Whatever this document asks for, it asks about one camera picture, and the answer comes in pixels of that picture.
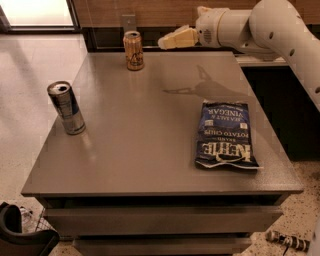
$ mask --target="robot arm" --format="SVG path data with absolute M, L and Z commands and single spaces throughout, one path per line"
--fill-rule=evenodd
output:
M 272 60 L 283 57 L 320 111 L 320 42 L 287 0 L 261 0 L 252 10 L 198 7 L 196 28 L 183 26 L 160 38 L 162 49 L 232 47 Z

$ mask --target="terrazzo floor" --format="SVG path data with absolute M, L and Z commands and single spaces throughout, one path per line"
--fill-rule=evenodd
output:
M 24 206 L 40 214 L 42 207 L 20 191 L 56 118 L 46 88 L 57 80 L 72 83 L 87 52 L 80 35 L 0 35 L 0 203 Z M 41 94 L 42 101 L 33 100 Z M 284 215 L 270 230 L 311 240 L 320 208 L 320 162 L 293 162 L 305 186 L 281 208 Z M 264 233 L 234 256 L 281 256 L 284 246 L 269 243 Z M 70 242 L 60 242 L 50 255 L 79 256 Z M 289 249 L 286 256 L 306 253 Z

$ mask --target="blue chip bag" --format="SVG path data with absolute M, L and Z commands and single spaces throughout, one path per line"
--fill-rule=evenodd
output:
M 203 103 L 195 162 L 204 168 L 259 168 L 252 152 L 248 104 Z

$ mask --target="can lid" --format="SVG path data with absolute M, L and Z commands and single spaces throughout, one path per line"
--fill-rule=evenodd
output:
M 58 81 L 50 84 L 48 86 L 48 93 L 51 95 L 59 95 L 68 92 L 71 85 L 66 81 Z
M 127 31 L 124 36 L 126 38 L 137 38 L 140 36 L 140 32 L 138 31 L 134 31 L 134 30 L 130 30 L 130 31 Z

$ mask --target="black chair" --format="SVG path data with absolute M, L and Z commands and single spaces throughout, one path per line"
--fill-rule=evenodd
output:
M 58 244 L 54 230 L 22 233 L 21 213 L 16 205 L 0 205 L 0 255 L 45 256 Z

